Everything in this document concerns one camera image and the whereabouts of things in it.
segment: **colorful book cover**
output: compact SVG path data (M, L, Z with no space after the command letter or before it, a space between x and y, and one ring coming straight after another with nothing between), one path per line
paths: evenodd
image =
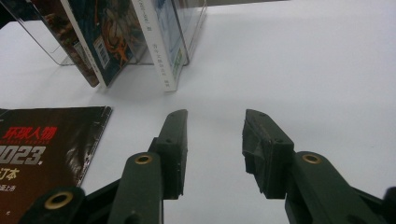
M95 73L108 87L134 53L117 20L118 10L129 0L62 0Z
M3 0L2 3L23 28L28 21L43 22L88 83L92 87L99 84L60 0Z
M18 223L50 189L80 186L111 111L0 109L0 223Z
M60 0L31 0L43 22L64 48L67 55L92 87L99 84L91 63L85 54L77 34L68 19Z

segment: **magazine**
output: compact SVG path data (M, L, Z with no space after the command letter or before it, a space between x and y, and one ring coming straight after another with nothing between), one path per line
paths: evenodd
M130 16L130 0L61 2L101 85L109 87L129 61L137 61L134 54L136 39L131 38L136 29L125 37L121 26L127 25L129 18L120 22L121 17Z
M132 0L164 91L176 91L186 62L172 0Z
M0 109L0 223L60 186L80 186L112 108Z

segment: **dark green plastic part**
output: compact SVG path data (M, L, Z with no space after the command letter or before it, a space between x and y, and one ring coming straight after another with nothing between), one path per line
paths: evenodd
M266 114L248 109L243 131L246 170L267 199L284 199L286 170L293 158L291 139Z

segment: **book spine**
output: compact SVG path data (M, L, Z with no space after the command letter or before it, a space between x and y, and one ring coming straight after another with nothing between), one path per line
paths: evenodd
M163 34L157 19L155 6L151 0L132 0L137 18L146 38L155 69L164 91L176 91L178 73L174 73L163 42Z
M78 22L76 21L76 18L75 18L74 14L73 14L73 10L72 10L72 8L69 5L68 0L61 0L61 3L62 3L62 6L64 7L64 11L66 12L67 17L69 18L70 22L72 23L73 29L76 32L76 35L77 35L77 37L79 39L79 42L80 42L82 48L84 49L88 60L91 63L93 71L95 72L95 74L96 74L99 82L101 83L101 85L106 86L106 83L105 83L105 81L103 80L103 77L102 77L102 73L99 70L99 66L97 65L95 59L93 58L93 55L92 55L92 53L90 51L90 48L88 47L88 44L87 44L87 41L84 38L84 35L82 34L81 30L79 29Z

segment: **book cover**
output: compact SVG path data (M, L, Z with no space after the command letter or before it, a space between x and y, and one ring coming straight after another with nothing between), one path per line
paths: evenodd
M115 13L129 0L61 0L101 85L108 87L134 58Z
M172 0L132 0L164 91L176 91L186 49Z
M88 83L95 87L99 80L85 54L77 34L68 19L60 0L31 0L32 7L38 11L40 18L47 25L53 36L76 65Z
M18 223L50 189L80 186L111 111L0 109L0 223Z

